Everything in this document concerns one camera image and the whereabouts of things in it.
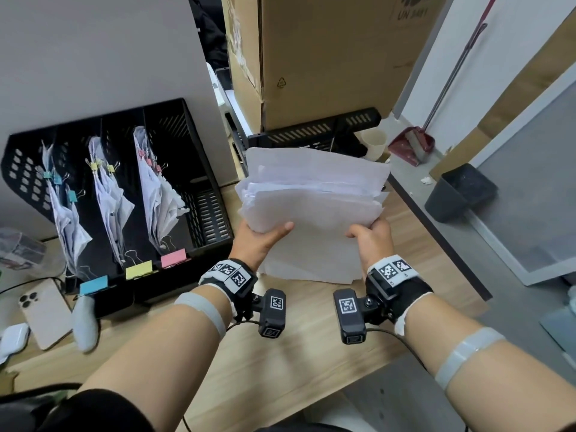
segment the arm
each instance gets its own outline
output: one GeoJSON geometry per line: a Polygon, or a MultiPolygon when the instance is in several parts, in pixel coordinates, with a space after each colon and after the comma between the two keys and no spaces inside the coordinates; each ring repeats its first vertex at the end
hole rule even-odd
{"type": "MultiPolygon", "coordinates": [[[[259,234],[243,221],[230,258],[243,261],[256,272],[270,248],[293,227],[286,223],[259,234]]],[[[193,291],[216,307],[226,326],[230,324],[232,307],[226,294],[209,284],[193,291]]],[[[186,305],[171,306],[107,360],[79,391],[100,388],[118,393],[146,416],[155,431],[174,430],[198,391],[219,342],[220,335],[205,314],[186,305]]]]}
{"type": "MultiPolygon", "coordinates": [[[[390,225],[353,225],[364,274],[395,254],[390,225]]],[[[483,327],[435,294],[416,301],[406,316],[406,338],[433,376],[454,348],[483,327]]],[[[475,353],[451,379],[446,395],[466,424],[483,431],[559,431],[576,421],[576,389],[508,341],[475,353]]]]}

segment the white paper cup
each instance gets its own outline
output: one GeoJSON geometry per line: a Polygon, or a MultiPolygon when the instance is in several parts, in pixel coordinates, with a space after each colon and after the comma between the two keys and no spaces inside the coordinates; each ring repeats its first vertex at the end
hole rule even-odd
{"type": "Polygon", "coordinates": [[[377,161],[386,149],[386,133],[378,127],[362,130],[356,133],[356,137],[366,146],[368,152],[364,159],[377,161]]]}

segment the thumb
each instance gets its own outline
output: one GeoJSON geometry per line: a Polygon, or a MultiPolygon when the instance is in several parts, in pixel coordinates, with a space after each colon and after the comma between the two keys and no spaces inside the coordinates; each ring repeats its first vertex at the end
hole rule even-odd
{"type": "Polygon", "coordinates": [[[270,232],[264,234],[265,245],[268,248],[271,248],[274,244],[276,244],[278,241],[280,241],[286,235],[288,235],[288,233],[290,233],[290,231],[292,231],[293,228],[294,223],[292,221],[288,221],[287,223],[281,224],[273,228],[272,230],[270,230],[270,232]]]}
{"type": "Polygon", "coordinates": [[[346,232],[346,236],[348,238],[358,238],[358,236],[361,233],[365,233],[367,231],[369,231],[369,229],[367,227],[364,227],[363,225],[360,225],[360,224],[353,224],[348,229],[348,232],[346,232]]]}

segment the left hand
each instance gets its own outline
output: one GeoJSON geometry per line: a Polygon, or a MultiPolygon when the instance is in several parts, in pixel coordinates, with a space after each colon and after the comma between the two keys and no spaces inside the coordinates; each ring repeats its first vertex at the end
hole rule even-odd
{"type": "Polygon", "coordinates": [[[235,232],[234,244],[228,258],[240,259],[256,272],[272,246],[288,235],[293,228],[294,223],[288,221],[270,232],[258,233],[250,229],[243,219],[235,232]]]}

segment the desk surface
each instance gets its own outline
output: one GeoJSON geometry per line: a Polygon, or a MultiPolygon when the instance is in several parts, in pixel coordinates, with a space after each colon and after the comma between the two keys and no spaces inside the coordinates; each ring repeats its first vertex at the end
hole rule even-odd
{"type": "MultiPolygon", "coordinates": [[[[235,229],[240,221],[240,201],[233,187],[223,188],[222,195],[235,229]]],[[[451,304],[470,316],[484,312],[486,303],[400,197],[392,193],[384,206],[398,253],[451,304]]],[[[262,293],[271,287],[286,293],[284,333],[277,340],[265,339],[245,324],[224,338],[186,413],[193,430],[251,432],[271,425],[404,353],[396,339],[378,334],[369,336],[364,344],[342,344],[332,301],[332,292],[342,286],[262,276],[255,291],[262,293]]],[[[364,295],[361,282],[352,287],[364,295]]],[[[81,354],[70,337],[47,352],[31,340],[8,367],[8,371],[19,372],[16,390],[84,381],[172,301],[156,305],[146,315],[105,326],[98,347],[89,355],[81,354]]]]}

